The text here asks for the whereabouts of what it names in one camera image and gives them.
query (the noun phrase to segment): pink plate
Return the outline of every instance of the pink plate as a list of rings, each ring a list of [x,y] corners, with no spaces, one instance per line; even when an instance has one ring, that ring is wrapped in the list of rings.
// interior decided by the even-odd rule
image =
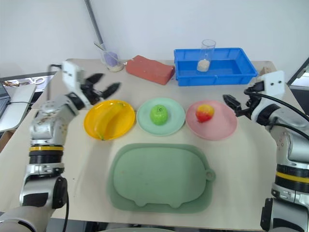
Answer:
[[[214,114],[209,121],[200,123],[195,113],[202,104],[211,105],[214,108]],[[198,101],[193,103],[186,112],[185,121],[197,136],[213,141],[227,138],[234,133],[237,127],[234,111],[219,101]]]

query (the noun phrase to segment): metal pole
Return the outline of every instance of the metal pole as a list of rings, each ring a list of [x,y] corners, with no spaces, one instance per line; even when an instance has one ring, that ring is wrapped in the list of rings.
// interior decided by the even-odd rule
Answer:
[[[105,48],[105,45],[104,45],[104,42],[103,42],[103,40],[102,40],[100,31],[99,31],[99,29],[98,29],[98,25],[97,25],[97,22],[96,22],[96,18],[95,18],[94,14],[93,14],[93,11],[92,11],[92,7],[91,7],[90,0],[85,0],[85,4],[86,4],[86,6],[87,6],[87,10],[88,10],[88,12],[89,12],[89,16],[90,16],[90,19],[91,19],[91,21],[92,21],[92,25],[93,25],[93,27],[94,27],[94,29],[95,29],[96,34],[97,34],[98,41],[99,41],[100,45],[101,45],[104,49],[106,49],[106,48]]]

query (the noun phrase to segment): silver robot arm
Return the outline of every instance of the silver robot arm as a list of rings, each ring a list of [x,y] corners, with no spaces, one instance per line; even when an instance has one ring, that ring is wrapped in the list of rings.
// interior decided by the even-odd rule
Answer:
[[[250,97],[247,109],[242,110],[231,95],[224,95],[224,101],[237,116],[245,115],[265,126],[277,144],[277,170],[271,189],[273,198],[265,200],[262,229],[308,232],[309,118],[302,112],[296,113],[297,109],[282,107],[271,99],[275,97],[280,102],[284,88],[284,73],[272,72],[259,77],[253,87],[245,90]]]
[[[61,176],[63,145],[69,123],[79,110],[112,95],[120,86],[114,83],[104,92],[93,89],[102,73],[84,79],[77,65],[62,64],[63,81],[70,93],[45,102],[30,126],[31,147],[20,193],[20,207],[0,217],[0,232],[43,232],[53,212],[68,204],[67,181]]]

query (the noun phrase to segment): yellow ring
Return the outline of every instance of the yellow ring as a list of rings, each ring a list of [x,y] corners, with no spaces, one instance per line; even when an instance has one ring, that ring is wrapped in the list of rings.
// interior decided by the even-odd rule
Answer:
[[[309,183],[309,178],[307,177],[299,177],[299,176],[294,176],[294,175],[288,175],[284,173],[277,172],[276,176],[281,177],[283,179],[287,180],[292,180],[292,181],[297,181],[297,182],[302,182],[302,183]]]
[[[29,151],[63,151],[62,146],[32,146]]]

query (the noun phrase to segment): green plate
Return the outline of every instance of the green plate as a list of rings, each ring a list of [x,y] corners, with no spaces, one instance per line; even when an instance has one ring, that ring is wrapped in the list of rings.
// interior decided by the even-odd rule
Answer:
[[[195,146],[131,144],[118,151],[107,190],[119,209],[194,213],[211,202],[214,179]]]
[[[169,117],[164,125],[156,125],[150,119],[150,111],[156,105],[163,105],[168,110]],[[164,136],[175,133],[183,126],[185,112],[183,107],[171,98],[153,98],[139,108],[136,119],[144,131],[156,136]]]

